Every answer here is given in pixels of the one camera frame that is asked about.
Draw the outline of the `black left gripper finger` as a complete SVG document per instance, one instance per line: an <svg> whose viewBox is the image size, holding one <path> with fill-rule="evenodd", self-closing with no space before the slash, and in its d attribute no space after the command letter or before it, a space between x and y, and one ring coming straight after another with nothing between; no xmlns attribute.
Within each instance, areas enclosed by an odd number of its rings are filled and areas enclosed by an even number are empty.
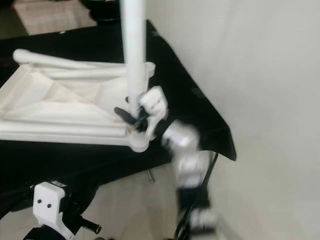
<svg viewBox="0 0 320 240"><path fill-rule="evenodd" d="M77 221L80 227L83 227L94 234L99 234L102 229L102 226L100 224L96 224L95 222L89 221L84 217L78 218Z"/></svg>

